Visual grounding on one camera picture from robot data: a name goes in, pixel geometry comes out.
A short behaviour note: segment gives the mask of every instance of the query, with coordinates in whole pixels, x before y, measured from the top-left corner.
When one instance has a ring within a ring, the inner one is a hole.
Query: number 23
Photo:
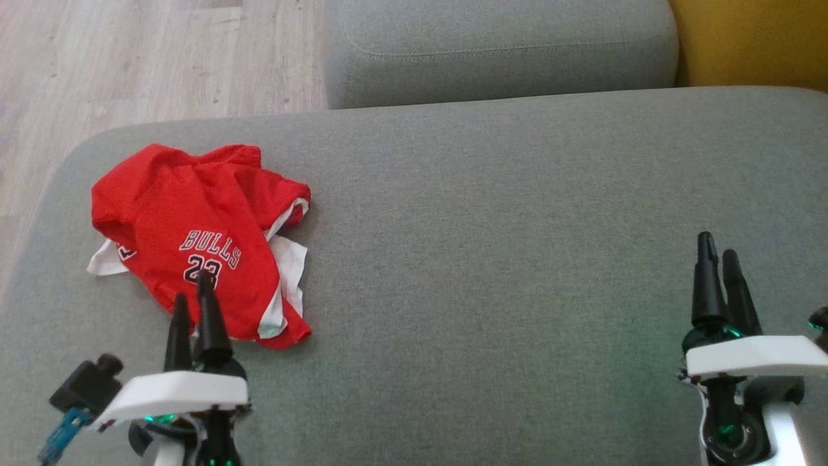
[[[189,269],[184,271],[184,280],[194,284],[197,283],[199,272],[201,270],[208,270],[213,274],[213,289],[219,284],[219,273],[221,273],[221,262],[215,259],[205,260],[204,256],[193,254],[187,258],[187,264],[192,265]]]

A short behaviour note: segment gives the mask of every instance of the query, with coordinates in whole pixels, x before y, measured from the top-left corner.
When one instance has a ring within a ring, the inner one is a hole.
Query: robotic claw
[[[37,459],[57,464],[84,428],[104,432],[130,421],[132,449],[152,466],[241,466],[233,428],[251,411],[247,374],[233,349],[213,292],[213,275],[197,280],[201,319],[190,350],[187,299],[176,296],[166,343],[164,372],[138,376],[125,385],[115,379],[123,364],[112,355],[80,364],[49,399],[64,419]]]
[[[698,238],[693,329],[684,338],[680,381],[701,396],[703,466],[824,465],[800,415],[804,376],[828,374],[828,308],[811,315],[816,342],[804,336],[767,336],[753,307],[735,251],[719,257],[713,237]]]

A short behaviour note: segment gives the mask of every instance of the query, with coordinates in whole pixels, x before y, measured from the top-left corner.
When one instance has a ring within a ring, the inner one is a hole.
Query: yellow cushion
[[[671,0],[678,85],[828,92],[828,0]]]

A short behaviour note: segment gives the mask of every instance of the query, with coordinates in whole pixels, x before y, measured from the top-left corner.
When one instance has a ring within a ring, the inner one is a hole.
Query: red jersey
[[[199,321],[195,277],[215,276],[215,294],[230,337],[284,349],[310,335],[295,288],[305,250],[288,240],[289,277],[281,277],[268,241],[307,213],[307,185],[262,169],[258,147],[234,145],[201,157],[153,144],[119,163],[92,188],[92,225],[112,243],[89,271],[120,271],[116,257],[172,313],[185,293]],[[301,306],[301,291],[298,291]]]

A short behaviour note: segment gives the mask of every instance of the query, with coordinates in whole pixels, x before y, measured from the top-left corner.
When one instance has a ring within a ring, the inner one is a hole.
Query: gray sofa
[[[667,0],[328,0],[333,109],[670,87]]]
[[[89,189],[149,143],[262,147],[307,182],[314,335],[238,344],[246,465],[697,464],[698,396],[674,378],[696,234],[742,259],[765,331],[828,301],[828,96],[625,90],[152,124],[103,133],[55,176],[0,312],[0,451],[31,464],[79,362],[161,370],[169,316],[93,278]],[[828,432],[828,381],[806,414]],[[124,429],[63,464],[137,464]]]

